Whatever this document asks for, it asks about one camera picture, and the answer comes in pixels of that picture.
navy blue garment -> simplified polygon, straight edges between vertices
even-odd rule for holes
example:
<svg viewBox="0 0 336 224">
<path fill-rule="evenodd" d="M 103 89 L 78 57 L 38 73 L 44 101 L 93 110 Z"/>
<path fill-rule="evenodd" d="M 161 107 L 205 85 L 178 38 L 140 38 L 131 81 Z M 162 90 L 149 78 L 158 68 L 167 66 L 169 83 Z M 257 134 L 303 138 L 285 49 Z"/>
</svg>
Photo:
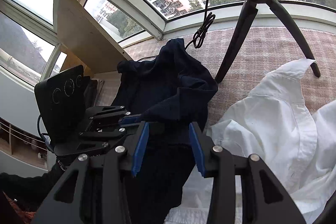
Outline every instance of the navy blue garment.
<svg viewBox="0 0 336 224">
<path fill-rule="evenodd" d="M 153 61 L 122 61 L 121 84 L 112 105 L 123 105 L 138 121 L 165 124 L 162 135 L 149 137 L 140 172 L 126 177 L 132 224 L 162 224 L 169 210 L 181 204 L 182 187 L 194 165 L 188 124 L 203 130 L 208 102 L 218 90 L 209 71 L 172 39 Z"/>
</svg>

